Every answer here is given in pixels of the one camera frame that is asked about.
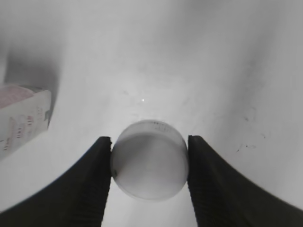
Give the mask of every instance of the white box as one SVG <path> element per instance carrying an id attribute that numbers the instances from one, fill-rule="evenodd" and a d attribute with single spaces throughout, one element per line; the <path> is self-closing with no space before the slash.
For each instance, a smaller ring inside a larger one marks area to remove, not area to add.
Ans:
<path id="1" fill-rule="evenodd" d="M 0 159 L 47 130 L 51 92 L 31 86 L 0 88 Z"/>

